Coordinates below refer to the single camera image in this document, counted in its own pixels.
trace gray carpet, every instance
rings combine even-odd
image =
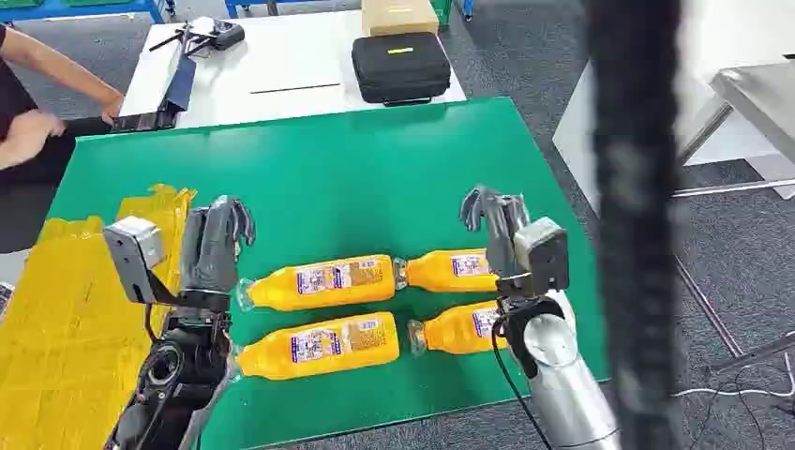
[[[355,1],[313,2],[280,7],[283,14],[357,8]],[[177,18],[225,17],[220,0],[177,0]],[[266,15],[254,6],[250,15]],[[476,0],[472,22],[457,10],[442,33],[468,97],[509,96],[547,158],[586,232],[595,236],[595,215],[552,144],[552,134],[584,66],[583,10],[578,0]],[[20,30],[39,38],[125,89],[150,24],[145,15],[76,22],[21,22]],[[39,103],[65,118],[96,114],[85,98],[32,74],[21,74]],[[709,186],[758,179],[742,161],[689,168],[686,186]],[[711,298],[729,329],[745,349],[777,338],[793,328],[789,318],[795,290],[795,202],[772,190],[716,195],[682,201],[680,254],[701,289]],[[684,288],[678,326],[677,357],[681,388],[731,380],[737,372],[708,378],[704,365],[728,357],[717,334]],[[771,360],[783,368],[780,357]],[[742,387],[788,389],[780,371],[758,367],[745,371]],[[791,401],[747,396],[761,424],[766,448],[795,448]],[[682,448],[699,434],[710,402],[694,395],[677,402],[673,412]],[[306,442],[299,449],[527,449],[542,448],[515,402],[448,414],[408,424],[332,439]],[[752,417],[736,397],[719,399],[696,448],[760,449]]]

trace blue shelf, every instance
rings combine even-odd
[[[163,23],[160,8],[165,0],[132,0],[115,5],[93,5],[90,7],[71,7],[61,0],[44,0],[37,7],[11,7],[0,9],[0,22],[48,19],[51,17],[96,16],[98,14],[118,14],[125,12],[148,12],[155,23]]]
[[[247,5],[267,5],[268,14],[278,14],[277,4],[279,3],[298,3],[298,2],[311,2],[315,0],[224,0],[226,10],[229,12],[230,19],[237,19],[236,7]]]

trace green table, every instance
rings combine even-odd
[[[110,223],[122,198],[142,195],[155,183],[198,189],[195,205],[219,194],[239,196],[258,232],[255,246],[243,253],[240,273],[261,278],[284,265],[355,255],[415,258],[438,248],[484,247],[484,232],[468,233],[458,222],[458,205],[478,182],[524,193],[533,217],[549,216],[569,231],[567,293],[580,351],[594,376],[605,379],[591,244],[507,98],[82,141],[50,216],[95,214]],[[217,405],[202,448],[306,440],[511,399],[490,352],[414,357],[409,350],[406,321],[483,299],[488,295],[410,288],[386,302],[350,307],[284,313],[235,306],[232,338],[238,344],[282,327],[392,311],[401,356],[379,367],[294,381],[236,382]]]

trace yellow bottle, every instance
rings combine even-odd
[[[435,250],[416,260],[396,261],[398,277],[409,286],[432,293],[497,291],[497,276],[488,271],[486,250]]]
[[[498,317],[497,302],[491,300],[451,307],[427,322],[409,321],[412,352],[465,354],[491,350],[491,326]],[[507,345],[504,337],[497,337],[497,347],[504,349]]]
[[[398,330],[389,312],[275,331],[237,354],[244,375],[269,380],[377,366],[398,359]]]
[[[390,257],[359,256],[284,267],[253,283],[242,280],[237,300],[243,310],[326,308],[386,300],[395,295],[395,285]]]

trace white cable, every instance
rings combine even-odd
[[[795,334],[795,330],[787,333],[787,336],[793,334]],[[787,352],[784,352],[784,364],[787,365],[787,375],[789,376],[789,390],[787,392],[763,391],[761,389],[744,389],[742,391],[719,391],[717,389],[711,389],[709,387],[697,387],[695,389],[686,389],[684,391],[677,392],[676,394],[673,395],[673,397],[681,397],[689,394],[704,393],[704,394],[714,394],[726,397],[744,396],[745,394],[761,394],[764,396],[790,398],[793,395],[795,395],[795,376],[792,375],[792,366],[789,363],[789,354],[787,354]]]

